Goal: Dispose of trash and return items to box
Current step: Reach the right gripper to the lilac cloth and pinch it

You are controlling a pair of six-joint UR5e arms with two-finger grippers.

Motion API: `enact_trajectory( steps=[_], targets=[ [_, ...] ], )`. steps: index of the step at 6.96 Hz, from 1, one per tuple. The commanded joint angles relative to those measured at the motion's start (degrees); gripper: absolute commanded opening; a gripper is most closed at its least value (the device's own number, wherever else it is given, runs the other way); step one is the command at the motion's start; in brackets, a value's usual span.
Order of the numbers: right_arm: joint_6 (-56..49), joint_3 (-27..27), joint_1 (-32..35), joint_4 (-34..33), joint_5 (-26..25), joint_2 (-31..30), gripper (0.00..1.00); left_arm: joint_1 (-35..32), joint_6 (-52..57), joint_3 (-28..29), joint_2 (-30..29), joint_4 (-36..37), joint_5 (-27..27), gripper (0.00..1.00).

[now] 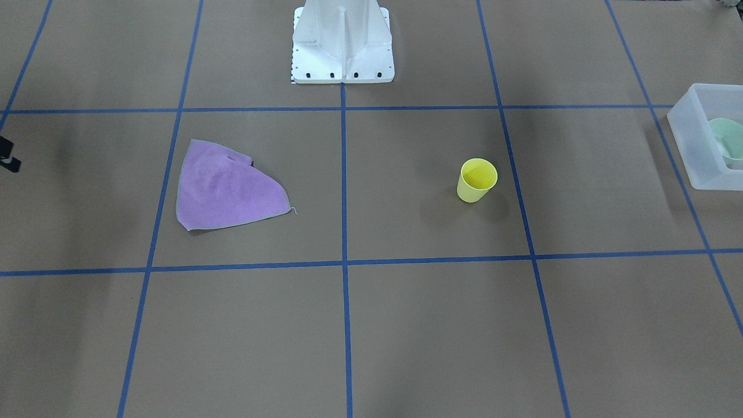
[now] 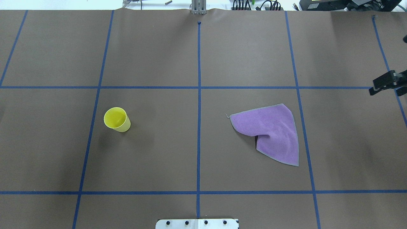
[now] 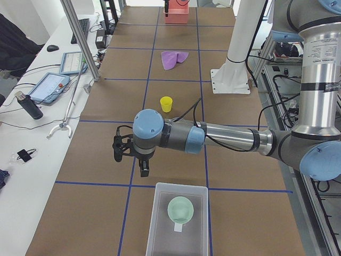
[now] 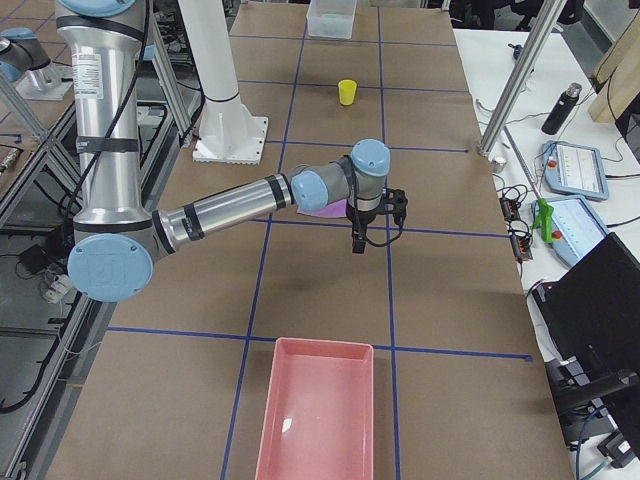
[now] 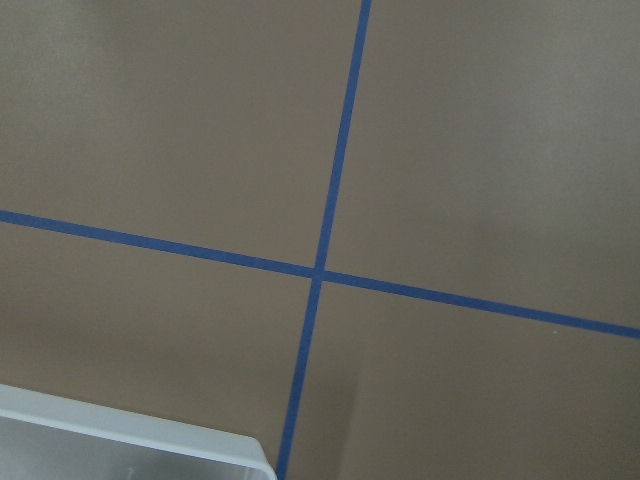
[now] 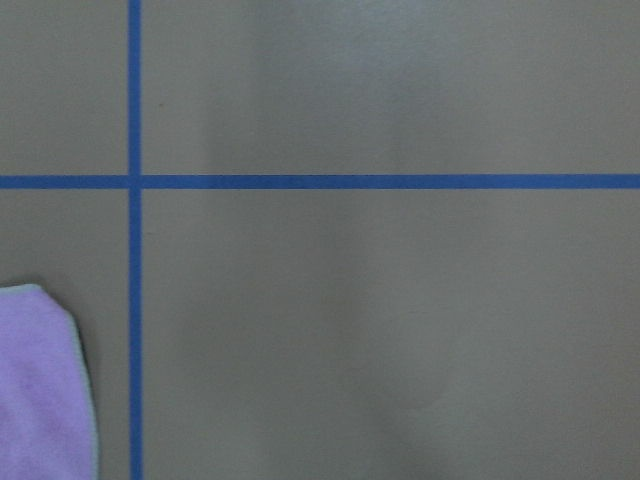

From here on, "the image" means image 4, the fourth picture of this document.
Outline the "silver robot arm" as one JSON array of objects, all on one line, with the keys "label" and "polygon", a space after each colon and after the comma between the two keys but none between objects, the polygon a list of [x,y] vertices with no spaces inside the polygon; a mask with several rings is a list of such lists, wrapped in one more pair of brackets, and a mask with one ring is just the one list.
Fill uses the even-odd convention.
[{"label": "silver robot arm", "polygon": [[172,211],[146,210],[135,87],[152,20],[147,1],[56,5],[57,29],[72,53],[82,168],[67,262],[79,292],[100,302],[129,299],[147,286],[155,263],[183,245],[290,206],[316,212],[344,201],[355,252],[370,244],[367,228],[378,216],[403,224],[407,200],[387,187],[390,151],[375,139],[323,166],[299,166]]}]

